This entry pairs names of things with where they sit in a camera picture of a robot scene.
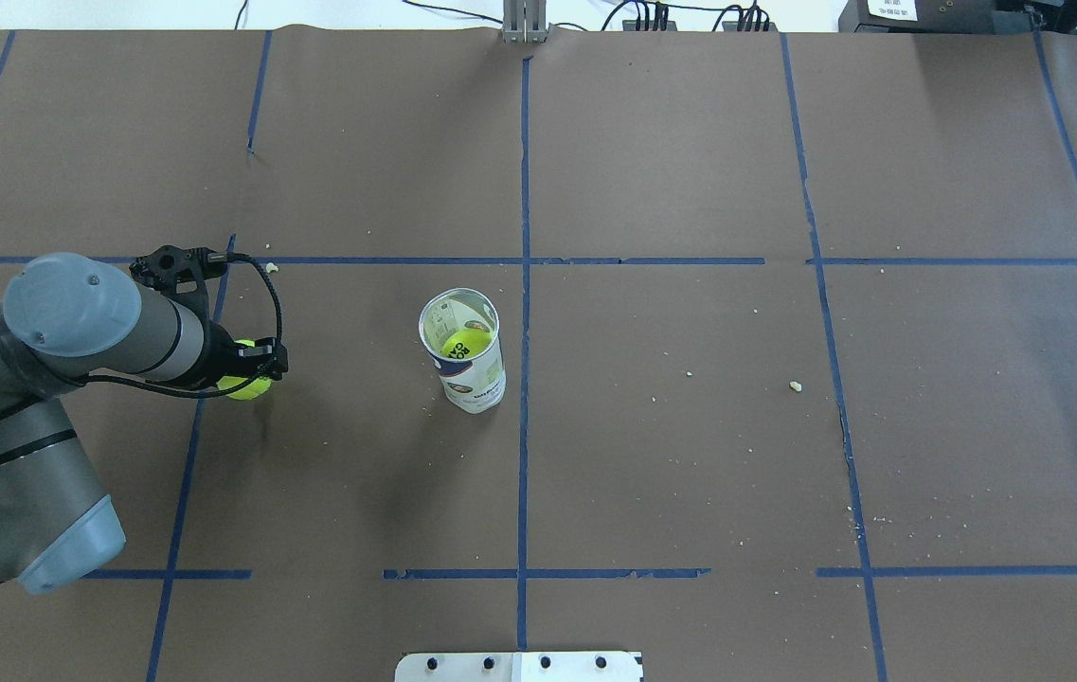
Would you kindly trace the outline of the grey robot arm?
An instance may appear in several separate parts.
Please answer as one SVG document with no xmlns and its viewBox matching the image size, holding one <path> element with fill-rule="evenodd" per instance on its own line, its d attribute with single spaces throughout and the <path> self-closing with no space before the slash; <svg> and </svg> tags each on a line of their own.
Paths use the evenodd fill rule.
<svg viewBox="0 0 1077 682">
<path fill-rule="evenodd" d="M 122 385 L 191 401 L 230 396 L 290 367 L 283 314 L 258 340 L 213 318 L 207 284 L 242 252 L 165 245 L 127 272 L 75 252 L 31 260 L 0 301 L 0 585 L 57 590 L 113 561 L 125 530 L 65 394 Z"/>
</svg>

